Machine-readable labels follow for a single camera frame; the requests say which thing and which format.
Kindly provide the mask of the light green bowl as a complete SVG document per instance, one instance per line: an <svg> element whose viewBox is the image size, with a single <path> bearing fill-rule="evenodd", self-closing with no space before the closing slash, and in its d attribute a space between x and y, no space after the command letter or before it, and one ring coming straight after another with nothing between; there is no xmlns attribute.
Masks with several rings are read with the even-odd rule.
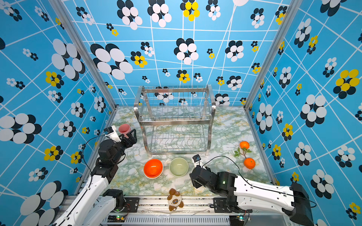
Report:
<svg viewBox="0 0 362 226"><path fill-rule="evenodd" d="M171 161L169 165L169 170L173 176L182 177L188 172L189 165L184 158L177 157Z"/></svg>

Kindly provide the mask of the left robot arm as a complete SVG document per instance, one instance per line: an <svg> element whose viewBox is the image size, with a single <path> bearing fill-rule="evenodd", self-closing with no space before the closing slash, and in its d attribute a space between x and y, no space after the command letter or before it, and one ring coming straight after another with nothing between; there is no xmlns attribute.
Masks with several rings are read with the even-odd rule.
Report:
<svg viewBox="0 0 362 226"><path fill-rule="evenodd" d="M99 144L98 159L89 179L67 210L54 221L54 226L100 226L114 210L126 206L123 191L107 189L125 156L125 150L137 143L136 130L118 135L114 126L104 129L106 139Z"/></svg>

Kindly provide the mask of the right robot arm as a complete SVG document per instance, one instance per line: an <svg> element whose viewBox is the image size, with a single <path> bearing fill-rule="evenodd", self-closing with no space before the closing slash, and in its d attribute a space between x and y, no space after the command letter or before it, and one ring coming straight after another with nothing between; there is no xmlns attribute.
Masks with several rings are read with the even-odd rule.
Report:
<svg viewBox="0 0 362 226"><path fill-rule="evenodd" d="M195 188L203 186L225 197L225 206L231 212L270 211L287 216L299 225L314 225L309 195L301 184L274 186L226 171L213 173L200 166L196 166L189 176Z"/></svg>

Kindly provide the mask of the steel two-tier dish rack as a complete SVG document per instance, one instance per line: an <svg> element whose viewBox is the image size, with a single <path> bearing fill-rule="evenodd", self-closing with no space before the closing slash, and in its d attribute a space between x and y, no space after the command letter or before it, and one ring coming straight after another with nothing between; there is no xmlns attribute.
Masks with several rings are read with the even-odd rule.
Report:
<svg viewBox="0 0 362 226"><path fill-rule="evenodd" d="M149 157L209 154L216 113L211 85L140 86L133 109Z"/></svg>

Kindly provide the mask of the pink cup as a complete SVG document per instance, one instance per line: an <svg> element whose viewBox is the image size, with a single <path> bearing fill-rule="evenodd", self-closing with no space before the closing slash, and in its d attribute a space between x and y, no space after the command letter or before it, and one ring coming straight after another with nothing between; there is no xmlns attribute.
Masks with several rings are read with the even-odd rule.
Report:
<svg viewBox="0 0 362 226"><path fill-rule="evenodd" d="M128 138L128 133L131 131L131 126L129 124L122 124L119 126L118 131L121 135Z"/></svg>

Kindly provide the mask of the brown white plush toy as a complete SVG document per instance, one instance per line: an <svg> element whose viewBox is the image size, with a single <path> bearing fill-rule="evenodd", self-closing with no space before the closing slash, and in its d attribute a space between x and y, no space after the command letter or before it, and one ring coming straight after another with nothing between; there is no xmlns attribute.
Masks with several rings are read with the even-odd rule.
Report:
<svg viewBox="0 0 362 226"><path fill-rule="evenodd" d="M184 207L183 199L180 192L176 191L174 188L170 189L167 201L169 204L169 211L176 211L177 208Z"/></svg>

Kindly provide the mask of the orange bowl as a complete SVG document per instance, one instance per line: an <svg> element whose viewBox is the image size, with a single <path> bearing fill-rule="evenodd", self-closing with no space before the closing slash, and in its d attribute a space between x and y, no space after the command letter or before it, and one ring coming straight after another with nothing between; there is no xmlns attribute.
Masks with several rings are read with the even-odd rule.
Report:
<svg viewBox="0 0 362 226"><path fill-rule="evenodd" d="M164 166L158 159L151 159L147 161L143 167L144 175L149 179L159 177L163 172Z"/></svg>

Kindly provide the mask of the green leaf sprig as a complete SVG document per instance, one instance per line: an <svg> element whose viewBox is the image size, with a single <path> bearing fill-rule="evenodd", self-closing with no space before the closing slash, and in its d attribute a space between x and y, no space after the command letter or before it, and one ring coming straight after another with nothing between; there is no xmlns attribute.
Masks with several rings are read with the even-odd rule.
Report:
<svg viewBox="0 0 362 226"><path fill-rule="evenodd" d="M247 154L252 153L250 149L247 148L238 148L237 151L234 151L234 157L240 157L243 156L245 159L247 159Z"/></svg>

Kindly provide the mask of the mandarin orange near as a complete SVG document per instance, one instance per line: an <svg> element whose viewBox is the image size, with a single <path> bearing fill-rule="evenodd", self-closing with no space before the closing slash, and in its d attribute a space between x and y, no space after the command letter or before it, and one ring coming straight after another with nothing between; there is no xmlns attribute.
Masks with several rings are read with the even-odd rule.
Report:
<svg viewBox="0 0 362 226"><path fill-rule="evenodd" d="M246 158L244 160L244 166L252 170L256 166L256 162L253 158Z"/></svg>

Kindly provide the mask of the mandarin orange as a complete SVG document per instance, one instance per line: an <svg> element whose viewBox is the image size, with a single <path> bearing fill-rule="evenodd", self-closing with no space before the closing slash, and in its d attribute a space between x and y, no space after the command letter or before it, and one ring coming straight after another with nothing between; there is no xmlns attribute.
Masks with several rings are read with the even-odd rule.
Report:
<svg viewBox="0 0 362 226"><path fill-rule="evenodd" d="M249 149L250 144L247 141L241 141L239 146L241 149Z"/></svg>
<svg viewBox="0 0 362 226"><path fill-rule="evenodd" d="M244 166L252 170L256 166L256 162L253 158L246 158L244 160Z"/></svg>

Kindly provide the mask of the mandarin orange far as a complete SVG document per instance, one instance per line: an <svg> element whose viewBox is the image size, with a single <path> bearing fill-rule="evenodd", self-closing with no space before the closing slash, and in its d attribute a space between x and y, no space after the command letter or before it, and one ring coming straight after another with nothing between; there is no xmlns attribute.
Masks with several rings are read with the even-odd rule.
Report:
<svg viewBox="0 0 362 226"><path fill-rule="evenodd" d="M241 149L249 149L250 144L247 141L241 141L239 146Z"/></svg>

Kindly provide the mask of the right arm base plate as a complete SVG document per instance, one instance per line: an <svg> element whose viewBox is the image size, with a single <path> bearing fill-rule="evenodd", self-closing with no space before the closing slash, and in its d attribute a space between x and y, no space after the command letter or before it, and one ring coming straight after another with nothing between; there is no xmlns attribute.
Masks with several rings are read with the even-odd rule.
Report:
<svg viewBox="0 0 362 226"><path fill-rule="evenodd" d="M243 210L239 207L232 207L227 205L227 199L222 197L213 198L213 203L209 205L214 209L215 213L252 213L253 210Z"/></svg>

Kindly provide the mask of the aluminium front rail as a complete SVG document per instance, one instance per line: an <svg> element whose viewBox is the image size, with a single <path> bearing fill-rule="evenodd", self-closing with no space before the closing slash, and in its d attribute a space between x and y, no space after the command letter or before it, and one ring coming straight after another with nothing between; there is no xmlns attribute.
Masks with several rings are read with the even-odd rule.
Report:
<svg viewBox="0 0 362 226"><path fill-rule="evenodd" d="M261 210L252 213L215 213L216 197L183 197L183 208L169 211L166 197L139 197L136 213L111 212L100 226L293 226L286 216Z"/></svg>

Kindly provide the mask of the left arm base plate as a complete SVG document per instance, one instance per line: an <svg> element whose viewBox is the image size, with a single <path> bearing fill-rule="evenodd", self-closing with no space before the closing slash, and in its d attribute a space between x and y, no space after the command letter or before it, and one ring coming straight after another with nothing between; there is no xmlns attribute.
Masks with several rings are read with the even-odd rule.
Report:
<svg viewBox="0 0 362 226"><path fill-rule="evenodd" d="M136 213L140 199L138 197L126 197L122 201L116 202L113 210L115 213Z"/></svg>

